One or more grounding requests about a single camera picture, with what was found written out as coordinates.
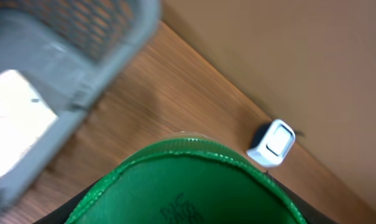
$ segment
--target green lid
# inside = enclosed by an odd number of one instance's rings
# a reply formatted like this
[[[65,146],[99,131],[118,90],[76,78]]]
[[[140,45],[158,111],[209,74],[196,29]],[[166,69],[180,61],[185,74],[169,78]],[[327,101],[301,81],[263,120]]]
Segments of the green lid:
[[[66,223],[305,223],[238,153],[206,139],[157,142],[103,177]]]

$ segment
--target beige wall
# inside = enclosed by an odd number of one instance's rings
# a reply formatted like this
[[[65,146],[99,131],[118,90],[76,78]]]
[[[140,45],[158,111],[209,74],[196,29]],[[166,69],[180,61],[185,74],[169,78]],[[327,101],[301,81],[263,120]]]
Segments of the beige wall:
[[[165,0],[164,13],[376,209],[376,0]]]

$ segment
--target gray plastic basket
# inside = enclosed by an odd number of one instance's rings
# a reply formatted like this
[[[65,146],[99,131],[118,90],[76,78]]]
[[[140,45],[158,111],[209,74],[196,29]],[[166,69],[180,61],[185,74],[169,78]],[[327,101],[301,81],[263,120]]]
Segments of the gray plastic basket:
[[[157,0],[0,1],[0,72],[20,71],[58,115],[0,178],[0,212],[23,194],[73,134],[155,32],[159,18]]]

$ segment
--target white device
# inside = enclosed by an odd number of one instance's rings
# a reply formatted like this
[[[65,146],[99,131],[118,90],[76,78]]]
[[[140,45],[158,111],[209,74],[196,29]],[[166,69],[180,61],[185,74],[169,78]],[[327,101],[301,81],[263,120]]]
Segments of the white device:
[[[249,155],[263,167],[279,166],[295,141],[294,131],[284,121],[274,120],[257,146],[249,149]]]

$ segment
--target wood plank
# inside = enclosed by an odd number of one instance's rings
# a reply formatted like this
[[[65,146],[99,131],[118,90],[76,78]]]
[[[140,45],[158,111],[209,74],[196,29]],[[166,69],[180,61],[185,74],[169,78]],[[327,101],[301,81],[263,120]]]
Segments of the wood plank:
[[[161,23],[157,35],[0,222],[41,218],[127,156],[177,131],[205,134],[246,156],[253,133],[268,121],[248,97]],[[376,223],[376,214],[299,144],[270,173],[339,223]]]

